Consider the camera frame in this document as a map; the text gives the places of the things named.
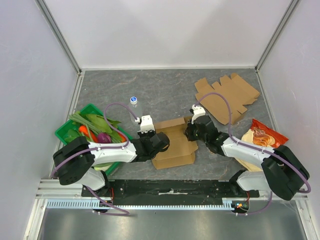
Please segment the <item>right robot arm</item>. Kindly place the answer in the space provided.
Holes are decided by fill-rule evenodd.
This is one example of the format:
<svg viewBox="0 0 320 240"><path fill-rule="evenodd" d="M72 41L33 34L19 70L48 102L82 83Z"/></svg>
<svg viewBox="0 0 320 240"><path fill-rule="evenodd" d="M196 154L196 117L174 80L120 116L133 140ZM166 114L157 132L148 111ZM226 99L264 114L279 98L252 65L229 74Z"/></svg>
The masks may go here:
<svg viewBox="0 0 320 240"><path fill-rule="evenodd" d="M296 193L303 193L303 186L307 187L305 193L311 191L309 172L285 145L272 148L244 142L218 131L208 115L190 119L185 135L191 142L202 141L214 154L244 160L260 169L244 171L229 184L229 191L235 197L251 190L270 191L289 201Z"/></svg>

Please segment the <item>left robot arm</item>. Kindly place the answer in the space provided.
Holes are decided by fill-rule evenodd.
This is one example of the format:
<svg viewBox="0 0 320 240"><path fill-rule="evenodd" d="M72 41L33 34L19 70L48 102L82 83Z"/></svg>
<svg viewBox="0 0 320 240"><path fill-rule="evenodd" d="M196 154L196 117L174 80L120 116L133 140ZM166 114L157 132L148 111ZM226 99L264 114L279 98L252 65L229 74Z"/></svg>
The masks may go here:
<svg viewBox="0 0 320 240"><path fill-rule="evenodd" d="M163 132L151 131L123 143L89 142L79 136L54 153L55 168L51 176L58 178L62 186L78 183L104 197L110 191L107 174L94 167L115 162L146 162L169 146L170 139Z"/></svg>

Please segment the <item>brown cardboard box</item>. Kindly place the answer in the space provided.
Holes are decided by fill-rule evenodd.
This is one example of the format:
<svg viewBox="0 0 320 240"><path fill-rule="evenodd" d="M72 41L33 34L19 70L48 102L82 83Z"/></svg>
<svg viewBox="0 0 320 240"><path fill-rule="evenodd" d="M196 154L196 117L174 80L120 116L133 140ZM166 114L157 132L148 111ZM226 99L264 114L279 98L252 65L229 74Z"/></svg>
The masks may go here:
<svg viewBox="0 0 320 240"><path fill-rule="evenodd" d="M152 160L157 170L191 165L195 162L198 145L195 141L188 141L185 130L191 116L161 121L154 124L155 130L165 133L170 145L164 152L160 152Z"/></svg>

